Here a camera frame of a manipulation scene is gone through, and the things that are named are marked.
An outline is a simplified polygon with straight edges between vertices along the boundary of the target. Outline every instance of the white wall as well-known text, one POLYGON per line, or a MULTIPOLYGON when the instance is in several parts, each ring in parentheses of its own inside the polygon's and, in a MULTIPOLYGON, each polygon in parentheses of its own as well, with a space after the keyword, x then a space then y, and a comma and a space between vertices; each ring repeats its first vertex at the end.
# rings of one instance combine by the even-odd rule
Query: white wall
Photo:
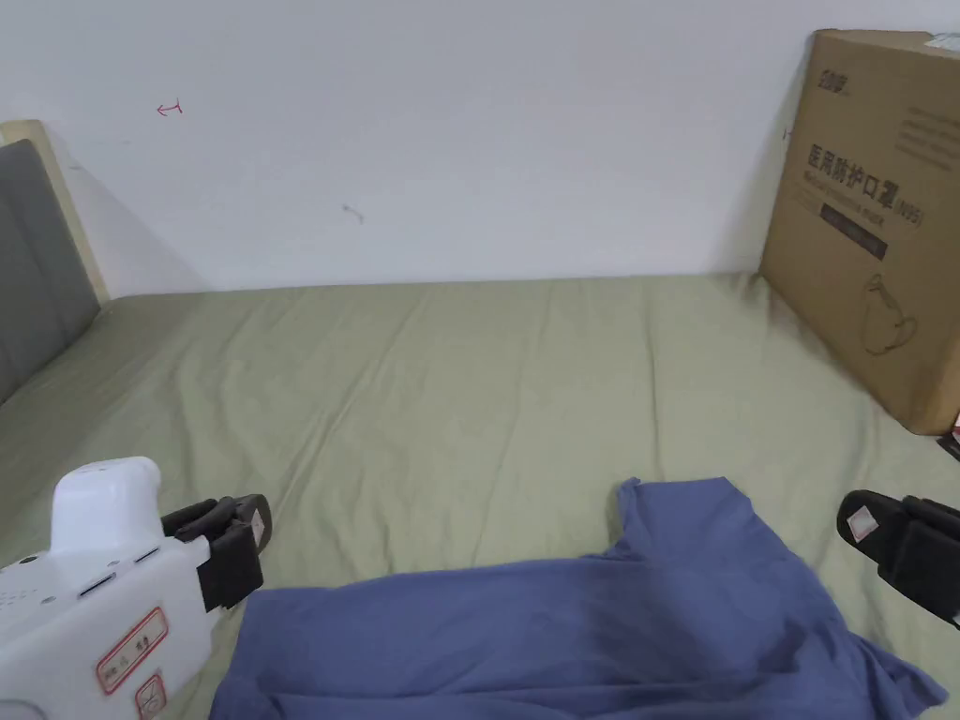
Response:
POLYGON ((808 34, 958 30, 960 3, 6 0, 2 20, 0 120, 52 131, 119 296, 752 269, 808 34))

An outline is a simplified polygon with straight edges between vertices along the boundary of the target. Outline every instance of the black object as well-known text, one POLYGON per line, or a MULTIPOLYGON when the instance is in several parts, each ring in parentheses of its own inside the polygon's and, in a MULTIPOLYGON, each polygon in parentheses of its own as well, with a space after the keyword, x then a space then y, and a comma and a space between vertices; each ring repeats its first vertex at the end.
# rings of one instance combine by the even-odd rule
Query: black object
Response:
POLYGON ((898 501, 858 490, 840 504, 837 532, 876 562, 884 581, 960 629, 960 512, 913 495, 898 501), (866 525, 864 509, 873 518, 866 525), (854 516, 861 520, 856 533, 854 516))
POLYGON ((204 536, 210 559, 197 567, 207 611, 232 608, 263 585, 260 551, 270 542, 273 519, 263 495, 204 500, 160 519, 163 534, 182 542, 204 536))

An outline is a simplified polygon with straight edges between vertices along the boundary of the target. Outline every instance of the sticker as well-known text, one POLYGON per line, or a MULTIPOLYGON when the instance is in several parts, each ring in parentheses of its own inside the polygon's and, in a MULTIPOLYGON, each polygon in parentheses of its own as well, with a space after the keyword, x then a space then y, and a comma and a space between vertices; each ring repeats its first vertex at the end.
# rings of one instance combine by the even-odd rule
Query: sticker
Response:
POLYGON ((253 541, 256 543, 257 549, 260 547, 260 538, 263 537, 263 518, 260 516, 259 510, 253 511, 253 519, 250 521, 250 525, 253 528, 253 541))
POLYGON ((874 516, 870 514, 866 505, 848 517, 847 524, 850 525, 853 539, 857 542, 866 538, 880 526, 879 523, 874 520, 874 516))
POLYGON ((154 652, 167 637, 170 627, 160 608, 153 608, 130 630, 110 652, 97 663, 97 680, 107 695, 111 695, 136 669, 137 665, 154 652))
POLYGON ((930 40, 926 46, 960 52, 960 33, 940 33, 939 35, 933 36, 933 39, 930 40))
POLYGON ((133 701, 136 703, 136 711, 140 713, 140 720, 157 717, 160 711, 167 707, 167 691, 159 673, 151 675, 147 682, 140 686, 133 696, 133 701))

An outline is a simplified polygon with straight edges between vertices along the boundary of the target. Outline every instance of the bed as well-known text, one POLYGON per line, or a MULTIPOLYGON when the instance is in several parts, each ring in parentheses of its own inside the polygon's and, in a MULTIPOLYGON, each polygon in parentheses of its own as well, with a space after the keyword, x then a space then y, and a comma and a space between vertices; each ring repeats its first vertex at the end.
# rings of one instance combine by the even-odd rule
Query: bed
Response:
MULTIPOLYGON (((270 588, 597 552, 622 480, 726 475, 852 629, 960 692, 960 638, 834 530, 856 488, 960 506, 960 466, 888 417, 756 276, 99 306, 0 405, 0 564, 47 545, 64 473, 113 457, 157 461, 162 512, 265 493, 270 588)), ((241 615, 168 717, 205 717, 241 615)))

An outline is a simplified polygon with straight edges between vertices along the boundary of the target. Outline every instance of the t-shirt sleeve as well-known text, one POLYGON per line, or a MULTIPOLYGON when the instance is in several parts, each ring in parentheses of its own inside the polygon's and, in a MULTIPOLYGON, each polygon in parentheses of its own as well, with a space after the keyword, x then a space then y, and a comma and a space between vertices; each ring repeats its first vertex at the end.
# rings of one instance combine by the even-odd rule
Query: t-shirt sleeve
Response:
POLYGON ((615 559, 688 565, 749 564, 791 553, 724 477, 686 483, 628 480, 618 491, 623 536, 615 559))

